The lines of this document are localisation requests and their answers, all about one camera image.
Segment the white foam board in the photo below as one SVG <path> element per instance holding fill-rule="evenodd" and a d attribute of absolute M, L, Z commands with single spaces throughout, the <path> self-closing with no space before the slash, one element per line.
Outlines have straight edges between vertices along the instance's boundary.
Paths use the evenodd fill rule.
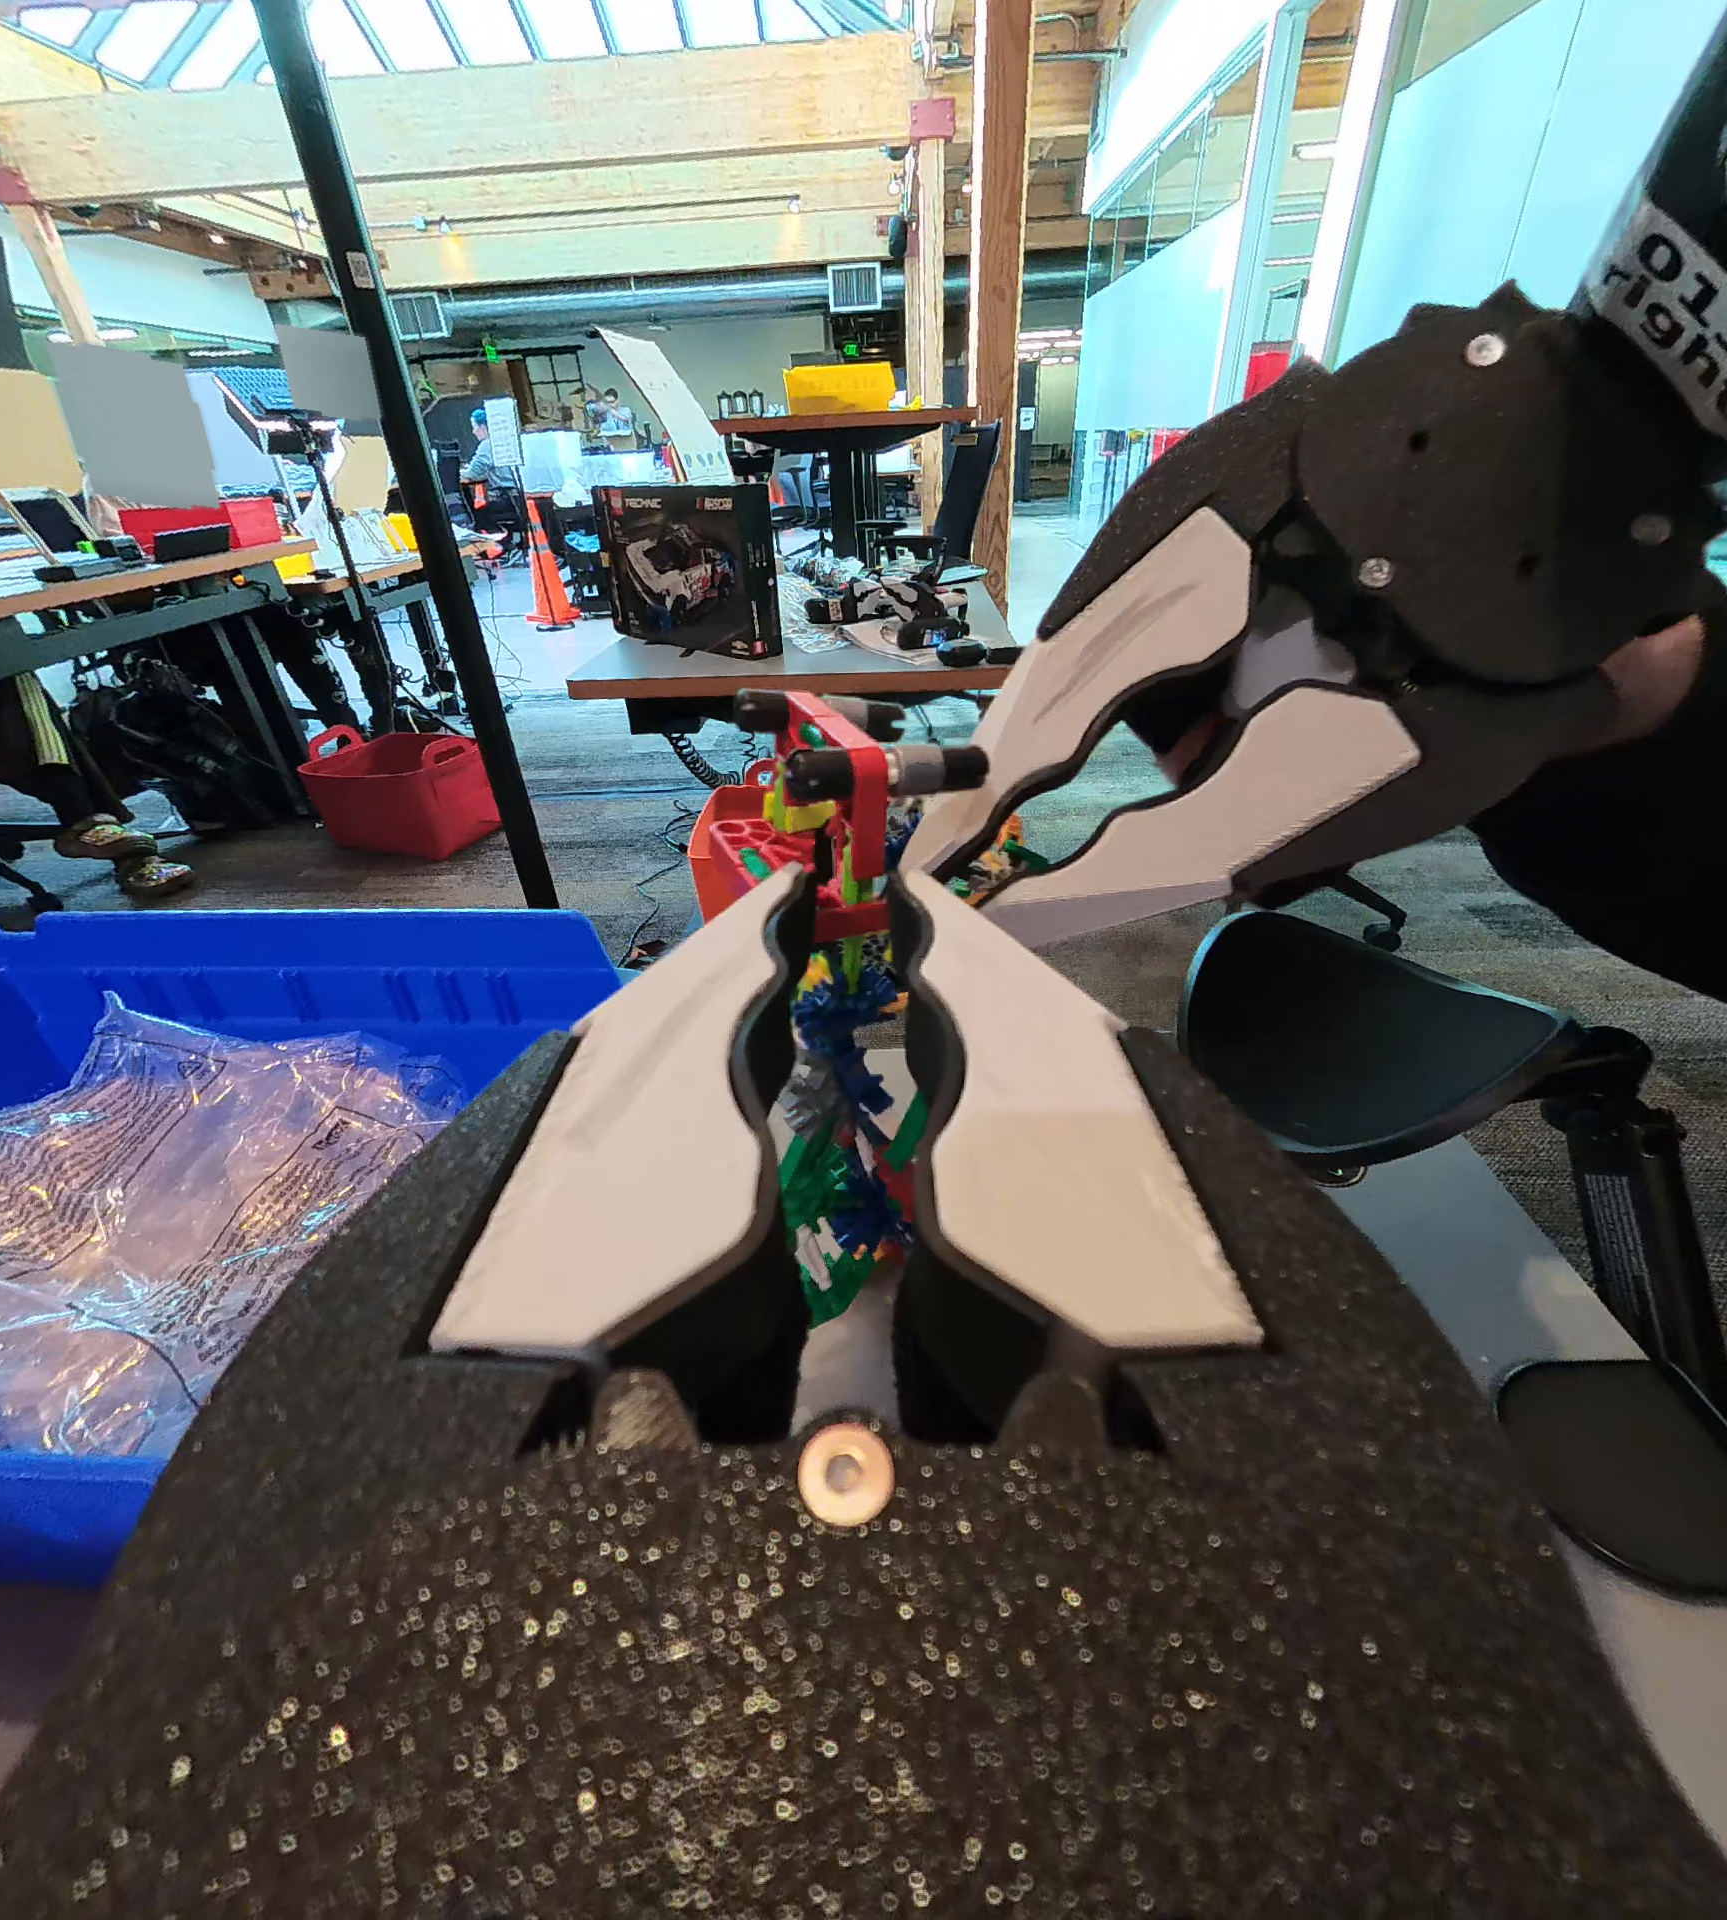
<path fill-rule="evenodd" d="M 674 481 L 692 486 L 732 484 L 732 459 L 718 423 L 706 414 L 664 350 L 648 339 L 616 329 L 598 327 L 594 333 L 630 375 L 648 411 L 664 428 Z"/>

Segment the person's right forearm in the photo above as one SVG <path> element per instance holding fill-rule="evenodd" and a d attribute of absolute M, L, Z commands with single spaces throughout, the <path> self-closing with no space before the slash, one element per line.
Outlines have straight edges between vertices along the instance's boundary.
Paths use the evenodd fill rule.
<path fill-rule="evenodd" d="M 1471 828 L 1493 871 L 1583 941 L 1727 1005 L 1727 597 L 1657 732 L 1547 763 Z"/>

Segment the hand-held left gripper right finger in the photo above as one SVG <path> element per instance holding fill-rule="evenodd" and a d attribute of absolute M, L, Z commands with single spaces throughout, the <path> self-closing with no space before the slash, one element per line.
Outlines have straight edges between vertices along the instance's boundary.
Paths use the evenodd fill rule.
<path fill-rule="evenodd" d="M 1110 1418 L 1128 1367 L 1260 1353 L 1192 1187 L 1182 1063 L 944 882 L 894 881 L 924 1106 L 894 1306 L 902 1428 L 994 1440 L 1042 1379 Z"/>

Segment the red plastic crate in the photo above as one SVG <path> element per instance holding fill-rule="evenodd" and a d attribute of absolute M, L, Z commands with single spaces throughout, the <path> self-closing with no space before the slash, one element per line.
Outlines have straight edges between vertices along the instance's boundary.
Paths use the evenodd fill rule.
<path fill-rule="evenodd" d="M 300 784 L 332 843 L 350 852 L 446 860 L 502 827 L 484 757 L 466 735 L 330 729 Z"/>

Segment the small blue plastic bin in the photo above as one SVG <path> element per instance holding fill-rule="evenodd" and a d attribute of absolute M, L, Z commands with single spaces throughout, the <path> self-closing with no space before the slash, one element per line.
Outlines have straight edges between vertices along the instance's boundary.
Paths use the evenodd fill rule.
<path fill-rule="evenodd" d="M 440 1059 L 468 1097 L 620 985 L 572 910 L 148 910 L 0 931 L 0 1109 L 64 1087 L 106 996 L 252 1043 L 362 1032 Z M 0 1452 L 0 1583 L 98 1588 L 158 1458 Z"/>

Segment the orange traffic cone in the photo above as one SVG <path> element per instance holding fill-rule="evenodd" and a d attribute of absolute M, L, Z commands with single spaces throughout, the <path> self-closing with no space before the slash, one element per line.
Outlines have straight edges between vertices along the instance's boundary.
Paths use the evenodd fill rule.
<path fill-rule="evenodd" d="M 534 612 L 530 615 L 530 621 L 544 631 L 560 632 L 576 627 L 584 617 L 576 607 L 572 592 L 564 585 L 562 570 L 548 537 L 544 515 L 546 507 L 548 501 L 544 497 L 526 494 L 526 516 L 530 525 L 528 549 L 534 583 Z"/>

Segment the black pole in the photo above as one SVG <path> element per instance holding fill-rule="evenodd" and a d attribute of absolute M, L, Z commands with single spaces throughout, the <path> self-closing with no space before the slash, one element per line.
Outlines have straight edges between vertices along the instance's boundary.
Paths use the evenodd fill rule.
<path fill-rule="evenodd" d="M 254 13 L 350 331 L 364 342 L 370 359 L 398 488 L 486 763 L 516 878 L 530 908 L 554 910 L 560 904 L 556 881 L 514 749 L 472 581 L 450 528 L 436 461 L 396 336 L 384 273 L 356 193 L 330 86 L 300 3 L 256 3 Z"/>

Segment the person's right hand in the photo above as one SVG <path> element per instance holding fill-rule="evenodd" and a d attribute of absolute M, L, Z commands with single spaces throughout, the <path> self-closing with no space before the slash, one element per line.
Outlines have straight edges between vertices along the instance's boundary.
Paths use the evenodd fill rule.
<path fill-rule="evenodd" d="M 1683 618 L 1635 637 L 1599 666 L 1611 690 L 1611 713 L 1595 753 L 1631 747 L 1659 732 L 1689 699 L 1705 656 L 1705 624 Z"/>

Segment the green connector toy assembly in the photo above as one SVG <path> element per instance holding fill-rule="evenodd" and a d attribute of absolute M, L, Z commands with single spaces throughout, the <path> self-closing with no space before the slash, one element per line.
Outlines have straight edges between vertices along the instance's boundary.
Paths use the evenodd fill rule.
<path fill-rule="evenodd" d="M 812 950 L 790 994 L 796 1065 L 780 1097 L 780 1204 L 818 1328 L 908 1254 L 916 1233 L 924 1097 L 892 1094 L 864 1045 L 906 1005 L 890 946 L 886 811 L 982 787 L 986 759 L 968 744 L 902 743 L 898 706 L 850 697 L 752 687 L 734 697 L 732 718 L 774 743 L 770 819 L 818 834 L 812 871 L 790 862 L 762 877 L 794 866 L 812 882 Z"/>

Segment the black rolling office chair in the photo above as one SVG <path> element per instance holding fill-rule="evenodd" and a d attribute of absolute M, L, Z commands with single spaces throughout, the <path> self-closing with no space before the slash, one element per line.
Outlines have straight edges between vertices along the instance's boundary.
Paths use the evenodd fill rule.
<path fill-rule="evenodd" d="M 1315 897 L 1315 895 L 1337 895 L 1345 900 L 1355 903 L 1355 907 L 1369 910 L 1371 919 L 1363 931 L 1361 939 L 1373 948 L 1385 953 L 1397 953 L 1403 946 L 1403 926 L 1405 912 L 1387 897 L 1381 897 L 1373 886 L 1355 877 L 1353 871 L 1331 871 L 1315 877 L 1284 881 L 1258 891 L 1250 897 L 1250 904 L 1258 908 L 1288 908 L 1297 900 Z"/>

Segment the clear plastic bag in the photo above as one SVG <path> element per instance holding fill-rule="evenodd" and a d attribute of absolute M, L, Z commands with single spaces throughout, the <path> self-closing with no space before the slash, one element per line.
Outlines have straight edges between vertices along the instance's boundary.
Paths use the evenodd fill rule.
<path fill-rule="evenodd" d="M 70 1083 L 0 1109 L 0 1452 L 166 1458 L 290 1281 L 462 1110 L 440 1059 L 106 996 Z"/>

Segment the wooden support post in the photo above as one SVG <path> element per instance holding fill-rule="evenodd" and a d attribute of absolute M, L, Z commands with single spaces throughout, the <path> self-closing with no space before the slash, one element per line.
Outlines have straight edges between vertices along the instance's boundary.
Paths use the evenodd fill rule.
<path fill-rule="evenodd" d="M 1002 432 L 972 561 L 986 570 L 982 585 L 1002 615 L 1010 610 L 1032 48 L 1030 3 L 976 5 L 970 386 L 978 423 Z"/>

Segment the black white toy car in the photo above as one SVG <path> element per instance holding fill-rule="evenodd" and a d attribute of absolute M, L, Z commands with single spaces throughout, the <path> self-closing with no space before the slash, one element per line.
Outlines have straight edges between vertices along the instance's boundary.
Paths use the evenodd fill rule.
<path fill-rule="evenodd" d="M 810 594 L 804 618 L 896 659 L 940 655 L 972 641 L 968 589 L 942 581 L 936 567 L 862 573 Z"/>

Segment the black printed cardboard box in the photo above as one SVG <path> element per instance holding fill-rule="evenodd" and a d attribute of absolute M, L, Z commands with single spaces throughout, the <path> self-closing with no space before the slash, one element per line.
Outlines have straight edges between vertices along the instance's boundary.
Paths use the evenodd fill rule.
<path fill-rule="evenodd" d="M 782 656 L 764 484 L 604 486 L 594 512 L 620 634 L 730 660 Z"/>

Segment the black backpack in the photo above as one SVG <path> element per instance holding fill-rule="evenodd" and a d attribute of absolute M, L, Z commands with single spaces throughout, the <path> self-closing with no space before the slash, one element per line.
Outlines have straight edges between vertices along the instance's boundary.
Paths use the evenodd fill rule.
<path fill-rule="evenodd" d="M 66 718 L 124 801 L 152 790 L 196 837 L 268 831 L 292 819 L 278 772 L 164 659 L 128 655 L 110 684 L 76 676 Z"/>

